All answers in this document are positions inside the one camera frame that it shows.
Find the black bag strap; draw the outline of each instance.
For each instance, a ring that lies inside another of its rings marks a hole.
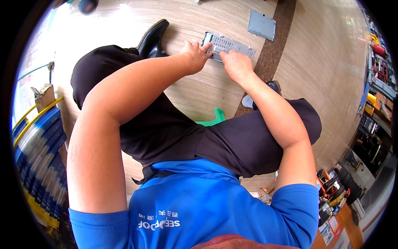
[[[131,178],[134,181],[135,184],[142,185],[142,184],[146,183],[147,181],[149,181],[152,178],[155,178],[155,177],[166,177],[166,176],[175,174],[174,172],[167,171],[167,170],[161,170],[160,171],[160,170],[154,169],[152,167],[152,165],[144,167],[142,169],[142,173],[144,174],[144,178],[141,179],[140,181],[135,180],[133,177]]]

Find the brown floor stripe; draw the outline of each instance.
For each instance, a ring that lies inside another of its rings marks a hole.
[[[273,16],[273,19],[276,21],[274,41],[265,40],[257,65],[254,69],[254,72],[264,82],[272,80],[276,68],[278,67],[292,24],[296,1],[297,0],[279,0],[276,5]],[[252,111],[252,108],[244,107],[241,102],[235,112],[235,117]]]

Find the man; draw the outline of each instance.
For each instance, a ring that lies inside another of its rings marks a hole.
[[[160,20],[137,48],[97,48],[74,68],[73,96],[82,111],[67,174],[78,246],[309,248],[318,224],[316,111],[304,99],[283,99],[275,82],[256,76],[249,57],[231,51],[221,53],[225,70],[255,111],[211,127],[196,124],[163,91],[199,72],[211,43],[185,41],[180,54],[168,56],[161,47],[168,25]],[[121,150],[144,166],[129,210]],[[271,206],[238,180],[278,169]]]

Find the hand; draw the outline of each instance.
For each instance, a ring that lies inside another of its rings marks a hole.
[[[247,55],[230,50],[228,54],[221,52],[220,56],[226,73],[231,80],[239,85],[244,83],[250,74],[254,73],[252,60]]]
[[[212,44],[209,42],[199,48],[199,42],[195,42],[193,45],[189,41],[184,41],[184,43],[185,47],[181,50],[181,54],[187,55],[187,58],[189,59],[189,74],[194,75],[203,69],[206,61],[211,57],[211,53],[205,54],[205,52]]]

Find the black pants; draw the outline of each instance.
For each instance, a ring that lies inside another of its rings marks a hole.
[[[83,56],[71,79],[79,109],[102,79],[142,59],[135,49],[116,45],[99,47]],[[315,109],[305,99],[288,102],[300,115],[314,144],[322,130]],[[122,150],[144,167],[162,161],[205,158],[239,176],[252,177],[278,170],[283,155],[259,110],[204,127],[180,112],[164,93],[120,127],[120,138]]]

